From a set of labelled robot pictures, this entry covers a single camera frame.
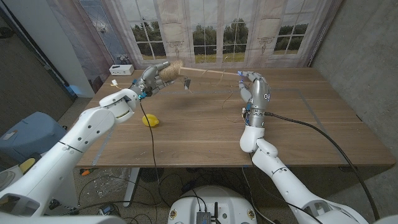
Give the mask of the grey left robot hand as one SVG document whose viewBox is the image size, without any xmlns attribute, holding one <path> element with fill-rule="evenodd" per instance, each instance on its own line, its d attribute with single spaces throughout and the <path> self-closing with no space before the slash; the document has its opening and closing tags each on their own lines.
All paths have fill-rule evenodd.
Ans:
<svg viewBox="0 0 398 224">
<path fill-rule="evenodd" d="M 145 93 L 146 96 L 150 97 L 157 94 L 161 89 L 174 84 L 173 80 L 165 81 L 159 75 L 169 65 L 170 62 L 162 62 L 147 67 L 137 82 L 133 83 L 129 89 L 138 95 Z"/>
</svg>

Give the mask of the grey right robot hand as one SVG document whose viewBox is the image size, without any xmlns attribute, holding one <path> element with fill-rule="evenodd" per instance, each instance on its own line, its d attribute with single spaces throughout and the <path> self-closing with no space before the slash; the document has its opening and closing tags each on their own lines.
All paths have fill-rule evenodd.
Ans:
<svg viewBox="0 0 398 224">
<path fill-rule="evenodd" d="M 251 104 L 251 108 L 265 111 L 270 102 L 270 87 L 266 79 L 257 72 L 238 71 L 238 75 L 251 81 L 251 89 L 241 79 L 238 83 L 241 98 Z"/>
</svg>

